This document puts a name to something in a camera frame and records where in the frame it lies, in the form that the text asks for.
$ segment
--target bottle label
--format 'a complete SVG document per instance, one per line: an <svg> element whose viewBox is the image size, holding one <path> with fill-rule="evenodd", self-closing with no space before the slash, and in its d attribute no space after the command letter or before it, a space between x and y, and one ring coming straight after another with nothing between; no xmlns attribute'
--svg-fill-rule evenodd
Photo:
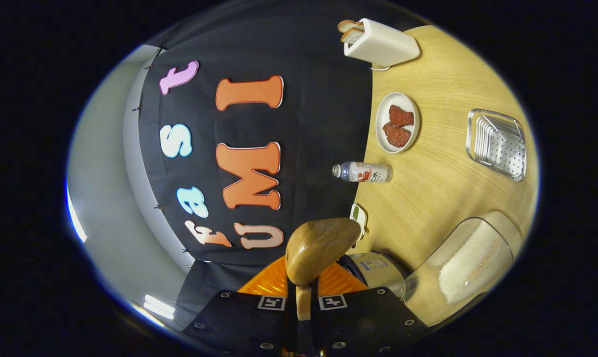
<svg viewBox="0 0 598 357"><path fill-rule="evenodd" d="M385 182L387 167L368 163L352 164L350 165L350 178L353 182Z"/></svg>

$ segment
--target wooden table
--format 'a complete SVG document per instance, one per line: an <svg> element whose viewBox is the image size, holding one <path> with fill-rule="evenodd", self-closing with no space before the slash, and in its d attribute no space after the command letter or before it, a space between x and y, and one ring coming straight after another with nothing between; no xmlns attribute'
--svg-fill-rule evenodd
<svg viewBox="0 0 598 357"><path fill-rule="evenodd" d="M365 162L390 164L389 183L360 183L358 203L369 233L347 253L388 253L416 269L464 219L499 210L523 239L530 231L539 192L539 162L526 114L496 72L460 41L435 26L405 33L419 43L412 61L374 71L372 111ZM398 154L376 139L381 100L401 92L418 106L416 142ZM526 175L522 181L494 172L467 156L467 114L475 108L514 117L524 130Z"/></svg>

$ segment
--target plastic bottle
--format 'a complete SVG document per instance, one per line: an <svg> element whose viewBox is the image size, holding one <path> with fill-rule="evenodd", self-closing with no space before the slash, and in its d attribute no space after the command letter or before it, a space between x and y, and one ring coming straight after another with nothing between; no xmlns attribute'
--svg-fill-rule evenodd
<svg viewBox="0 0 598 357"><path fill-rule="evenodd" d="M383 164L347 161L332 167L332 176L348 182L389 182L392 174L392 167Z"/></svg>

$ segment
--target metal dish rack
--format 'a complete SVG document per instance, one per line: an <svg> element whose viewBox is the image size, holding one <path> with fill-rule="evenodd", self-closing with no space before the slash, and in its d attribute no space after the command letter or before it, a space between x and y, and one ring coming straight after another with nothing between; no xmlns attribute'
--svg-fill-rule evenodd
<svg viewBox="0 0 598 357"><path fill-rule="evenodd" d="M521 181L526 175L524 131L511 116L484 109L470 111L467 155L515 181Z"/></svg>

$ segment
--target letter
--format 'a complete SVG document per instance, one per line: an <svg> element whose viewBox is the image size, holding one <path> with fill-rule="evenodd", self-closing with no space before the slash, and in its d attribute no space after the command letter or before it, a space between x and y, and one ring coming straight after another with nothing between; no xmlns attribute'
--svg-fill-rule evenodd
<svg viewBox="0 0 598 357"><path fill-rule="evenodd" d="M266 103L271 108L281 106L284 97L284 80L274 75L266 81L233 83L222 79L215 90L215 107L224 111L231 104Z"/></svg>
<svg viewBox="0 0 598 357"><path fill-rule="evenodd" d="M268 233L270 239L247 239L242 237L240 242L246 249L251 248L274 248L281 246L284 242L284 233L273 226L243 226L241 223L233 223L233 228L238 235L243 236L246 233Z"/></svg>
<svg viewBox="0 0 598 357"><path fill-rule="evenodd" d="M281 207L281 195L276 190L267 194L258 194L272 189L279 181L255 171L266 170L271 174L279 172L281 167L279 143L271 142L267 147L245 149L218 144L215 158L222 170L242 178L222 190L227 207L233 209L238 205L269 206L273 210Z"/></svg>
<svg viewBox="0 0 598 357"><path fill-rule="evenodd" d="M178 153L182 157L188 156L193 151L191 132L183 124L163 126L160 129L160 148L168 158L175 158Z"/></svg>
<svg viewBox="0 0 598 357"><path fill-rule="evenodd" d="M231 242L226 239L226 236L222 232L217 232L214 235L211 234L212 230L206 227L196 227L194 222L186 221L184 225L194 235L195 239L201 244L220 244L231 248Z"/></svg>
<svg viewBox="0 0 598 357"><path fill-rule="evenodd" d="M176 73L178 67L171 68L167 73L167 76L160 80L160 91L163 95L167 95L170 88L182 86L182 84L190 81L197 73L198 67L199 63L197 63L197 61L190 61L188 67L178 73Z"/></svg>
<svg viewBox="0 0 598 357"><path fill-rule="evenodd" d="M176 197L178 197L178 202L188 214L195 213L202 218L209 217L209 210L204 205L204 194L199 189L195 187L178 189Z"/></svg>

